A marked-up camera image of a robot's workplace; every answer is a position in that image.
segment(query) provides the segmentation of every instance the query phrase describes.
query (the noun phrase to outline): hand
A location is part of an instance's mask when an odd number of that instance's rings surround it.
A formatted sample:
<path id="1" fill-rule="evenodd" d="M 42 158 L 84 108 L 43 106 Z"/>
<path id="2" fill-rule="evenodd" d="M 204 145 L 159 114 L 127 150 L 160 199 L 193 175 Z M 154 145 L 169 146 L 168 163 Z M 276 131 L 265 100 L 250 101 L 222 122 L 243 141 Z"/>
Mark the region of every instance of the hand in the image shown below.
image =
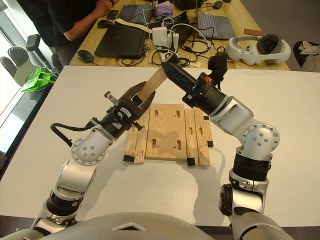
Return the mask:
<path id="1" fill-rule="evenodd" d="M 110 11 L 113 7 L 112 2 L 110 0 L 99 0 L 99 2 L 103 2 L 105 7 L 108 9 L 108 11 Z"/>
<path id="2" fill-rule="evenodd" d="M 109 9 L 105 4 L 105 0 L 99 0 L 95 3 L 95 9 L 93 10 L 92 14 L 98 19 L 103 16 L 106 16 L 108 11 Z"/>

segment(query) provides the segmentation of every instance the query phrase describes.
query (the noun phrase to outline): white vr headset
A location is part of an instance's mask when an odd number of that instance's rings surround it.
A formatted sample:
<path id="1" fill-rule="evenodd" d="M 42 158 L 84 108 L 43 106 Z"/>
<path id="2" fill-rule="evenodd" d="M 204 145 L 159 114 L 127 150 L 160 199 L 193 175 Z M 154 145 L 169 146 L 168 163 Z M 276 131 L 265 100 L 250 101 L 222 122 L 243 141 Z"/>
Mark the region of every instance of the white vr headset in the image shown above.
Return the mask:
<path id="1" fill-rule="evenodd" d="M 250 45 L 243 49 L 237 45 L 237 42 L 247 40 L 257 41 L 256 46 Z M 242 59 L 248 65 L 258 65 L 261 60 L 265 60 L 266 64 L 279 64 L 288 60 L 291 48 L 279 35 L 267 34 L 264 36 L 232 37 L 226 46 L 226 53 L 231 60 Z"/>

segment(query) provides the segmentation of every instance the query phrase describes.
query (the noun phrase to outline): laptop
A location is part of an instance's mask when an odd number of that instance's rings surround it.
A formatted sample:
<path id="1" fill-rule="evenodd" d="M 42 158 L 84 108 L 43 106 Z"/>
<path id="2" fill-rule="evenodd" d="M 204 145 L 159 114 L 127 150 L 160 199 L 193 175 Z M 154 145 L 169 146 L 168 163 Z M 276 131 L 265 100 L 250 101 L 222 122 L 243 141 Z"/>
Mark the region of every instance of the laptop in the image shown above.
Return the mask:
<path id="1" fill-rule="evenodd" d="M 142 57 L 146 32 L 122 24 L 110 25 L 94 54 L 103 57 L 139 59 Z"/>
<path id="2" fill-rule="evenodd" d="M 152 17 L 152 5 L 133 5 L 125 4 L 118 16 L 119 19 L 134 24 L 149 23 Z"/>
<path id="3" fill-rule="evenodd" d="M 199 8 L 202 5 L 202 0 L 196 0 L 195 2 L 197 29 L 205 36 L 205 38 L 229 40 L 236 36 L 228 17 L 200 13 Z"/>

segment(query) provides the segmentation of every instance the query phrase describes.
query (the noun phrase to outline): red marking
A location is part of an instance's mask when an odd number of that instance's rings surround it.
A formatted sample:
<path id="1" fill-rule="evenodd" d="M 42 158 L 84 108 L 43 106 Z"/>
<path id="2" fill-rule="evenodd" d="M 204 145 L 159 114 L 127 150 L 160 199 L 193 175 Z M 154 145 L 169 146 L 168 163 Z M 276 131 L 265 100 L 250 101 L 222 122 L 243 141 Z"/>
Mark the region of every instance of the red marking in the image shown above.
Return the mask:
<path id="1" fill-rule="evenodd" d="M 206 77 L 204 78 L 204 80 L 205 80 L 205 82 L 208 83 L 208 84 L 212 82 L 212 78 L 209 77 L 209 76 L 206 76 Z"/>

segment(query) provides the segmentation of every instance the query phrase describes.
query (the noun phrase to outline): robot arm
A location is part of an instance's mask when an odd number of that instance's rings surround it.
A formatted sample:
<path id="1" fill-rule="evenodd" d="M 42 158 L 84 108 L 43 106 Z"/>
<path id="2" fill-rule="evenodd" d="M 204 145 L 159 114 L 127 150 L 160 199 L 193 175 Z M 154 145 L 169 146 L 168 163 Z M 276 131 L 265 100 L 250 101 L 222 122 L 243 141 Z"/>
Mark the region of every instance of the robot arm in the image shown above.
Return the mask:
<path id="1" fill-rule="evenodd" d="M 164 62 L 167 77 L 186 92 L 182 100 L 203 110 L 212 123 L 235 136 L 236 149 L 229 184 L 221 188 L 219 209 L 228 216 L 236 240 L 292 239 L 273 220 L 263 215 L 271 168 L 271 152 L 279 144 L 279 133 L 271 125 L 254 119 L 253 113 L 233 96 L 214 87 L 202 73 L 196 80 L 179 66 Z"/>
<path id="2" fill-rule="evenodd" d="M 107 148 L 132 125 L 142 129 L 137 120 L 150 107 L 155 96 L 155 92 L 151 93 L 144 102 L 134 98 L 145 83 L 131 87 L 119 100 L 110 92 L 105 94 L 114 106 L 101 121 L 92 118 L 87 124 L 91 128 L 90 134 L 72 144 L 71 158 L 62 166 L 50 197 L 43 204 L 32 229 L 47 235 L 76 223 L 80 203 L 93 182 L 97 165 Z"/>

